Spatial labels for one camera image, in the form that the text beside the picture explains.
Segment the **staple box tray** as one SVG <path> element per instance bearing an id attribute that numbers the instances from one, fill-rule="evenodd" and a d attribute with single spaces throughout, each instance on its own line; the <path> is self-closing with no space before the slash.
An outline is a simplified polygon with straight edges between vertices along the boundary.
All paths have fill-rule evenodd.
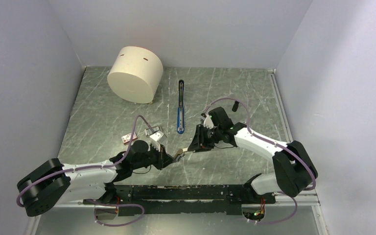
<path id="1" fill-rule="evenodd" d="M 150 135 L 152 135 L 152 134 L 154 134 L 154 133 L 156 133 L 158 131 L 160 131 L 160 132 L 163 131 L 163 129 L 162 129 L 162 127 L 160 125 L 152 126 L 152 128 L 146 128 L 144 130 L 144 133 L 148 137 L 148 136 L 150 136 Z"/>

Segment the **blue stapler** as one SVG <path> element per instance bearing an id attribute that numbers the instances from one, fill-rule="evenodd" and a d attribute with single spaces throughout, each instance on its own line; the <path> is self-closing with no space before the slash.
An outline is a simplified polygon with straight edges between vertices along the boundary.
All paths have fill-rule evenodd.
<path id="1" fill-rule="evenodd" d="M 184 121 L 184 86 L 185 83 L 183 80 L 179 80 L 178 83 L 178 114 L 177 114 L 177 133 L 183 134 L 185 131 L 185 121 Z"/>

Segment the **cream cylindrical container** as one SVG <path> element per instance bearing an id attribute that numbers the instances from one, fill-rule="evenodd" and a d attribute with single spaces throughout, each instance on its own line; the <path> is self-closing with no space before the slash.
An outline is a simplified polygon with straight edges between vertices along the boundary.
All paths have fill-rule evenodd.
<path id="1" fill-rule="evenodd" d="M 120 50 L 108 76 L 111 90 L 120 98 L 147 104 L 154 99 L 164 67 L 159 57 L 142 47 Z"/>

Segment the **small black cylinder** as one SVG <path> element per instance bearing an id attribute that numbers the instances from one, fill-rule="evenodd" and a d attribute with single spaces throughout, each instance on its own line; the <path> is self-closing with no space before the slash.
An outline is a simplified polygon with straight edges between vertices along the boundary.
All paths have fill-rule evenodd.
<path id="1" fill-rule="evenodd" d="M 235 101 L 233 106 L 232 106 L 232 111 L 236 112 L 239 108 L 239 101 Z"/>

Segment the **light blue small case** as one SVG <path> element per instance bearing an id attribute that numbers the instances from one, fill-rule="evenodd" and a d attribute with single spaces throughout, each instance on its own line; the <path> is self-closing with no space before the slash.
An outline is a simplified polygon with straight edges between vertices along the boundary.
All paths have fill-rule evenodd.
<path id="1" fill-rule="evenodd" d="M 179 149 L 173 157 L 174 162 L 178 162 L 181 160 L 182 157 L 188 152 L 188 148 L 181 148 Z"/>

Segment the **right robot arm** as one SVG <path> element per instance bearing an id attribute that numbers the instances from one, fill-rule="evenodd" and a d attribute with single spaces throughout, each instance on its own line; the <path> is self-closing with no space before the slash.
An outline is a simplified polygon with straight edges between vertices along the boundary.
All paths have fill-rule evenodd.
<path id="1" fill-rule="evenodd" d="M 222 107 L 202 114 L 202 121 L 196 126 L 188 151 L 210 151 L 221 141 L 252 151 L 266 158 L 274 167 L 273 173 L 257 174 L 245 183 L 244 195 L 251 203 L 257 202 L 266 193 L 280 191 L 296 197 L 318 177 L 301 142 L 275 142 L 267 136 L 249 131 L 245 123 L 233 123 Z"/>

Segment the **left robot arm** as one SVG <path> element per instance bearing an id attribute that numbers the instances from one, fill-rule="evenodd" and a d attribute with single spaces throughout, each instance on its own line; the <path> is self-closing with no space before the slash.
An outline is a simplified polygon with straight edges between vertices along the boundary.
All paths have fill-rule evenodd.
<path id="1" fill-rule="evenodd" d="M 127 151 L 99 163 L 63 164 L 58 158 L 53 158 L 17 183 L 20 193 L 17 203 L 29 217 L 34 217 L 65 202 L 115 202 L 115 182 L 131 177 L 139 168 L 153 166 L 162 170 L 179 161 L 182 155 L 182 150 L 172 156 L 162 144 L 136 141 Z"/>

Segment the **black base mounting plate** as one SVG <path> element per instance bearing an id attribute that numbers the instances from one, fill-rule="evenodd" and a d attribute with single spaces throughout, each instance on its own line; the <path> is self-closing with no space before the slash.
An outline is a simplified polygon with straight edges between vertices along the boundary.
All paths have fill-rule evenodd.
<path id="1" fill-rule="evenodd" d="M 96 200 L 120 205 L 119 216 L 140 214 L 225 213 L 242 215 L 243 205 L 274 204 L 273 193 L 256 194 L 244 185 L 114 185 Z"/>

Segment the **red white staple box sleeve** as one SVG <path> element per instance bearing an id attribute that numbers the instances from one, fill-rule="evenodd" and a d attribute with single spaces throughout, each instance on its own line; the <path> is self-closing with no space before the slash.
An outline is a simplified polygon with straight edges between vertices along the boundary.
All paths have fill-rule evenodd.
<path id="1" fill-rule="evenodd" d="M 138 138 L 136 133 L 129 133 L 121 137 L 122 143 L 124 145 L 128 144 L 130 141 L 136 140 Z"/>

